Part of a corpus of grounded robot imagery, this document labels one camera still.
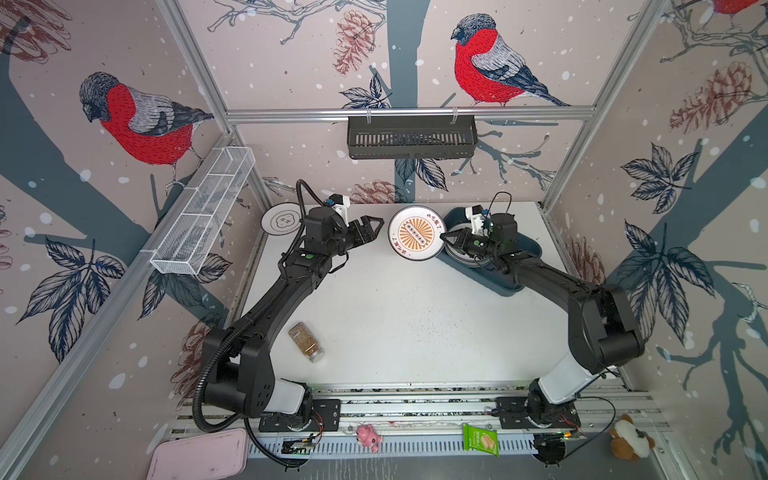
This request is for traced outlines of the sunburst plate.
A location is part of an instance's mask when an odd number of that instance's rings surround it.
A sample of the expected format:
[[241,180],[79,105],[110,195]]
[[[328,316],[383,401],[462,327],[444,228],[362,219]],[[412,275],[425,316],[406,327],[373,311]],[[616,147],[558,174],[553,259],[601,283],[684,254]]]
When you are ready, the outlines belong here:
[[409,261],[426,261],[444,248],[447,232],[443,218],[433,209],[412,205],[400,209],[390,220],[387,239],[394,252]]

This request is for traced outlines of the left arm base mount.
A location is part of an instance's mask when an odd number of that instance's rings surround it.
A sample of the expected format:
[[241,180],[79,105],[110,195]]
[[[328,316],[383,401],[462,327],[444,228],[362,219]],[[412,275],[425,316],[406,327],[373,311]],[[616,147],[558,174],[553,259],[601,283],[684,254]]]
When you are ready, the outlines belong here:
[[341,418],[339,399],[314,399],[304,403],[296,414],[273,413],[259,420],[261,433],[337,432]]

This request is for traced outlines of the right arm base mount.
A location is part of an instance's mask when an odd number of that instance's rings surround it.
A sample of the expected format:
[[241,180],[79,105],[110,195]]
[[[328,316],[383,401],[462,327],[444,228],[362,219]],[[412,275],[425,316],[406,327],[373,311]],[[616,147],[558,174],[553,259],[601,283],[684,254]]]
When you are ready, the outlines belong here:
[[550,404],[539,393],[525,396],[497,397],[492,415],[503,429],[574,430],[581,427],[575,404]]

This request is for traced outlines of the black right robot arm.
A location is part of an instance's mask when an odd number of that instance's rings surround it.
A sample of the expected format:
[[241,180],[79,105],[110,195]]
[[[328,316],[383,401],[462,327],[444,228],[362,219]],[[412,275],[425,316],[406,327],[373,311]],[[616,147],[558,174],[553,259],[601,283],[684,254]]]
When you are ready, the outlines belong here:
[[518,231],[513,214],[490,213],[480,205],[456,207],[444,222],[447,232],[441,239],[449,264],[501,293],[529,289],[567,314],[568,351],[529,385],[531,417],[570,406],[601,373],[645,350],[628,294],[615,284],[597,285],[544,262],[542,248]]

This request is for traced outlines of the dark teal plastic bin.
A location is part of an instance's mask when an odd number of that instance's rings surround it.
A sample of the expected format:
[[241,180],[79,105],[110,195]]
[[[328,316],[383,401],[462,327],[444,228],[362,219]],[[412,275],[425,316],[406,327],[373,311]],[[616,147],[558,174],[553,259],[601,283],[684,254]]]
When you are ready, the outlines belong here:
[[[465,208],[466,207],[456,207],[453,208],[444,218],[444,222],[446,224],[446,219],[451,215],[461,214],[463,213],[465,216]],[[519,240],[519,252],[527,253],[529,256],[533,256],[536,258],[540,258],[542,254],[542,249],[540,245],[533,239],[521,234],[518,232],[518,240]],[[471,278],[472,280],[484,285],[485,287],[491,289],[492,291],[498,293],[502,296],[512,296],[516,292],[523,289],[522,285],[519,285],[514,282],[512,277],[510,275],[507,275],[502,267],[498,268],[498,262],[497,259],[500,259],[500,257],[480,257],[480,256],[473,256],[477,257],[479,259],[484,259],[488,261],[488,264],[485,267],[472,269],[466,266],[463,266],[453,260],[445,250],[445,245],[443,250],[438,254],[437,258],[446,263],[447,265],[451,266],[452,268],[458,270],[460,273],[464,274],[465,276]]]

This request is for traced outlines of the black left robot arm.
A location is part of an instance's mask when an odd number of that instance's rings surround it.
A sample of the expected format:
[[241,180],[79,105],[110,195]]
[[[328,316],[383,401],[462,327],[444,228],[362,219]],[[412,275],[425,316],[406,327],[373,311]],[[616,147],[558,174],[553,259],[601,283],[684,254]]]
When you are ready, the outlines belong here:
[[330,206],[314,207],[302,217],[272,287],[230,327],[213,328],[203,340],[192,397],[200,430],[218,432],[240,419],[270,415],[286,416],[298,427],[311,423],[311,388],[276,378],[272,344],[298,306],[335,271],[333,259],[375,241],[383,226],[383,219],[368,215],[347,221]]

